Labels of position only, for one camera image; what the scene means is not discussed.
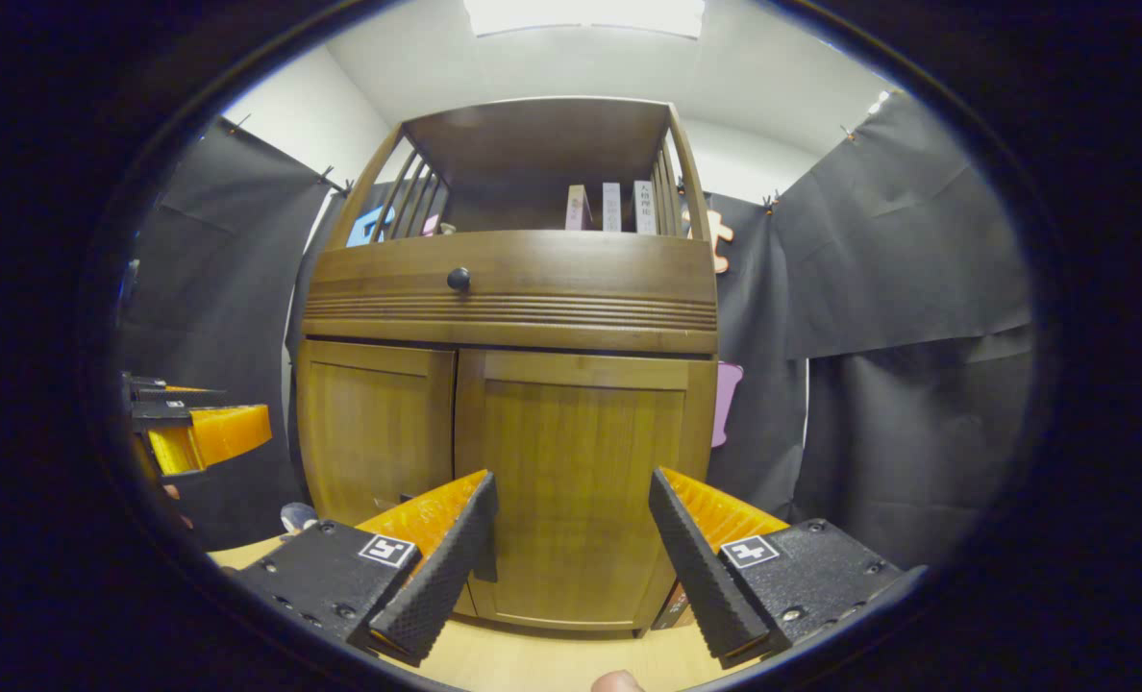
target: ceiling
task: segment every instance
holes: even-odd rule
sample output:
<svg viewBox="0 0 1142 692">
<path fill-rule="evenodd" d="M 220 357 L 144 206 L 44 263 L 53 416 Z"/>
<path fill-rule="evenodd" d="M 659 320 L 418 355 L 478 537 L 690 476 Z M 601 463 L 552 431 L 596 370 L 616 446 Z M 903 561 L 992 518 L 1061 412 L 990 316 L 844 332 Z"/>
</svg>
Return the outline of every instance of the ceiling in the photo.
<svg viewBox="0 0 1142 692">
<path fill-rule="evenodd" d="M 478 39 L 463 0 L 409 0 L 328 48 L 388 124 L 501 98 L 621 96 L 671 100 L 685 119 L 817 156 L 890 88 L 748 0 L 707 0 L 699 40 L 624 27 L 540 27 Z"/>
</svg>

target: orange object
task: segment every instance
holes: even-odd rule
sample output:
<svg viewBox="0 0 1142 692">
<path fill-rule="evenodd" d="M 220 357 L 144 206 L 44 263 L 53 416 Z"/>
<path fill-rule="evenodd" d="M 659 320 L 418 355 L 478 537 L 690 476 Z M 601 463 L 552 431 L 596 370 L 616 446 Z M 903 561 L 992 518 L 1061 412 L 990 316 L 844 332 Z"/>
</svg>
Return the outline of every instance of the orange object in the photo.
<svg viewBox="0 0 1142 692">
<path fill-rule="evenodd" d="M 410 573 L 417 573 L 426 561 L 434 555 L 443 542 L 447 532 L 452 529 L 457 517 L 465 510 L 465 505 L 486 476 L 484 469 L 471 476 L 458 477 L 451 483 L 443 483 L 434 490 L 423 492 L 408 502 L 396 505 L 381 515 L 375 515 L 356 525 L 356 529 L 381 533 L 391 538 L 409 540 L 421 549 L 421 561 Z"/>
<path fill-rule="evenodd" d="M 763 509 L 751 507 L 733 498 L 732 494 L 721 492 L 693 477 L 682 476 L 681 473 L 665 467 L 660 467 L 660 473 L 665 474 L 669 486 L 677 492 L 677 499 L 682 501 L 683 507 L 686 507 L 686 513 L 699 526 L 703 539 L 708 540 L 713 553 L 719 550 L 722 544 L 729 544 L 731 540 L 789 529 L 786 522 L 769 515 Z"/>
<path fill-rule="evenodd" d="M 228 409 L 192 409 L 184 428 L 148 431 L 161 473 L 202 470 L 249 452 L 272 438 L 267 404 Z"/>
</svg>

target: wooden floor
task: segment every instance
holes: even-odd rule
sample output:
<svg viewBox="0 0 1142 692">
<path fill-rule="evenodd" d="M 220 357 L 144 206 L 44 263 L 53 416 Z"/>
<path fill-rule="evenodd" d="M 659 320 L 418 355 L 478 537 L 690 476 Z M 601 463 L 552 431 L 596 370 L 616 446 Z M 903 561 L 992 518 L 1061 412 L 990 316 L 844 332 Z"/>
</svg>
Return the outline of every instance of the wooden floor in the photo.
<svg viewBox="0 0 1142 692">
<path fill-rule="evenodd" d="M 280 544 L 280 538 L 270 538 L 208 555 L 216 564 L 242 568 Z M 491 692 L 588 692 L 593 679 L 610 670 L 632 670 L 646 692 L 691 687 L 725 675 L 693 625 L 633 639 L 629 631 L 540 630 L 453 617 L 420 669 L 381 660 L 453 687 Z"/>
</svg>

